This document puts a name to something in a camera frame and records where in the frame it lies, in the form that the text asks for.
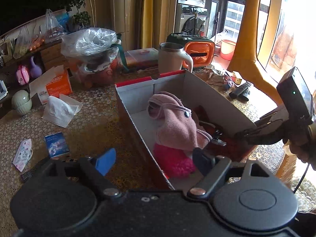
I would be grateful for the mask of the right hand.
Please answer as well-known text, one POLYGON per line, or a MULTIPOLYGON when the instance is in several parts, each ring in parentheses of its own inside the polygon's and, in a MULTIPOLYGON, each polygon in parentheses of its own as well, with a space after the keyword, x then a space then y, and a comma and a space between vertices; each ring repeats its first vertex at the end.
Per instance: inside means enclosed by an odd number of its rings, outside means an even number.
POLYGON ((315 134, 309 126, 294 126, 288 135, 290 151, 315 171, 315 134))

